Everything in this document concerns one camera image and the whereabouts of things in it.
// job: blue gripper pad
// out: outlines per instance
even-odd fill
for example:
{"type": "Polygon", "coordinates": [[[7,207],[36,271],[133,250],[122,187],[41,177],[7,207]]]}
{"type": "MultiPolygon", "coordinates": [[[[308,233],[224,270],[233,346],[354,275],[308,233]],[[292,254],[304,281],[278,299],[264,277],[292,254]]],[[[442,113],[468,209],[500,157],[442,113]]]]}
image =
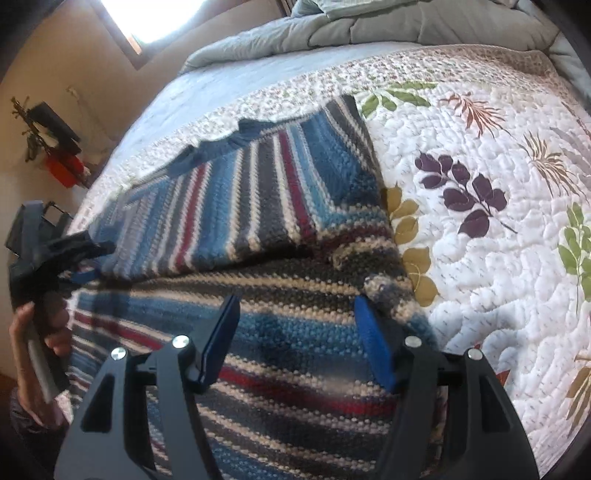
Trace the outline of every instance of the blue gripper pad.
{"type": "Polygon", "coordinates": [[[364,296],[355,297],[355,323],[361,342],[368,356],[374,377],[384,389],[394,391],[396,376],[394,374],[394,353],[385,340],[379,327],[379,320],[364,296]]]}

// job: green leaf print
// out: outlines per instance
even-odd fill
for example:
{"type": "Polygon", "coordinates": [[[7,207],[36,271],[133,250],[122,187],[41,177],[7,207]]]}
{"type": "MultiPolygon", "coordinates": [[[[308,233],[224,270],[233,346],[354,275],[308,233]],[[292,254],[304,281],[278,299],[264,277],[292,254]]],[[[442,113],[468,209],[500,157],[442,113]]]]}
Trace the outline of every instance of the green leaf print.
{"type": "Polygon", "coordinates": [[[398,83],[394,82],[390,85],[392,88],[402,88],[404,90],[424,90],[424,89],[434,89],[437,84],[436,83],[429,83],[429,82],[404,82],[398,83]]]}
{"type": "Polygon", "coordinates": [[[583,222],[584,222],[583,211],[581,210],[581,206],[576,202],[573,204],[573,212],[574,212],[574,216],[577,219],[577,222],[579,223],[579,225],[583,225],[583,222]]]}
{"type": "Polygon", "coordinates": [[[558,253],[560,254],[560,259],[562,260],[562,264],[566,268],[566,272],[571,275],[577,274],[577,259],[573,256],[571,251],[562,246],[558,246],[558,253]]]}
{"type": "Polygon", "coordinates": [[[585,295],[585,301],[591,301],[591,277],[583,277],[581,280],[581,287],[585,295]]]}
{"type": "Polygon", "coordinates": [[[574,230],[572,228],[567,227],[564,229],[564,239],[567,243],[569,243],[571,240],[576,241],[577,236],[575,235],[574,230]]]}
{"type": "Polygon", "coordinates": [[[391,112],[395,111],[398,107],[396,106],[396,103],[394,103],[392,100],[390,100],[388,97],[383,96],[382,95],[382,105],[387,108],[388,110],[390,110],[391,112]]]}
{"type": "Polygon", "coordinates": [[[431,106],[428,100],[419,97],[410,92],[400,92],[398,90],[386,90],[390,95],[396,97],[403,102],[412,103],[415,106],[431,106]]]}
{"type": "Polygon", "coordinates": [[[375,95],[371,95],[366,102],[361,107],[361,112],[365,118],[369,117],[372,113],[375,112],[376,108],[379,105],[378,97],[375,95]]]}
{"type": "MultiPolygon", "coordinates": [[[[563,230],[566,245],[558,245],[558,254],[568,275],[577,277],[577,290],[583,290],[585,301],[591,301],[591,229],[584,225],[583,209],[578,203],[567,208],[570,226],[563,230]]],[[[577,291],[577,312],[579,292],[577,291]]]]}
{"type": "Polygon", "coordinates": [[[568,215],[569,217],[570,226],[577,227],[579,225],[579,222],[577,221],[577,218],[575,217],[573,209],[571,207],[568,207],[566,209],[566,215],[568,215]]]}

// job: bed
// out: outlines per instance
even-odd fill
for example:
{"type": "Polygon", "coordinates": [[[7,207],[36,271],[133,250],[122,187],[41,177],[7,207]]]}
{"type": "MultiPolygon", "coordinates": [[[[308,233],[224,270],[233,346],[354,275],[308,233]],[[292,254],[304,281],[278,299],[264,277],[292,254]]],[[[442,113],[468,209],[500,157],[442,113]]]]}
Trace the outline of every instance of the bed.
{"type": "MultiPolygon", "coordinates": [[[[195,52],[128,131],[72,231],[238,119],[354,95],[417,301],[442,350],[483,350],[546,475],[591,398],[589,75],[528,0],[390,2],[356,17],[303,6],[195,52]]],[[[80,387],[91,349],[74,341],[80,387]]]]}

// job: bolt head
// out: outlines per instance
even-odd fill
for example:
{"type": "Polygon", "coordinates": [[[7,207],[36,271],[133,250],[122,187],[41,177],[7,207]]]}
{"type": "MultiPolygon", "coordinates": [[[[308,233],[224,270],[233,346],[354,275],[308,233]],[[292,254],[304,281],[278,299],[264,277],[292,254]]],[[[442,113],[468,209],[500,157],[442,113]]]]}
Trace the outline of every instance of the bolt head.
{"type": "Polygon", "coordinates": [[[421,341],[421,339],[414,335],[407,336],[404,339],[404,345],[406,345],[409,348],[419,348],[422,344],[423,342],[421,341]]]}
{"type": "Polygon", "coordinates": [[[482,360],[482,352],[478,348],[470,348],[468,350],[468,358],[471,360],[482,360]]]}
{"type": "Polygon", "coordinates": [[[125,355],[127,355],[127,350],[121,346],[111,352],[111,358],[113,360],[121,360],[125,355]]]}
{"type": "Polygon", "coordinates": [[[186,335],[178,335],[173,338],[173,347],[175,348],[185,348],[191,340],[186,335]]]}

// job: white quilt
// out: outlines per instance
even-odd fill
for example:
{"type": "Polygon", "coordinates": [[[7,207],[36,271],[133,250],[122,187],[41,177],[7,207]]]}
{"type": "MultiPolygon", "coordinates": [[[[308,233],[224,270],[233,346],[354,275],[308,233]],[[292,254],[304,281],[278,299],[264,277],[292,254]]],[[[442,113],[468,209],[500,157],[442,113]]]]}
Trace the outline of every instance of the white quilt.
{"type": "Polygon", "coordinates": [[[342,92],[366,118],[395,240],[440,346],[481,346],[545,474],[591,400],[591,119],[540,52],[429,47],[259,90],[110,168],[73,228],[184,145],[342,92]]]}

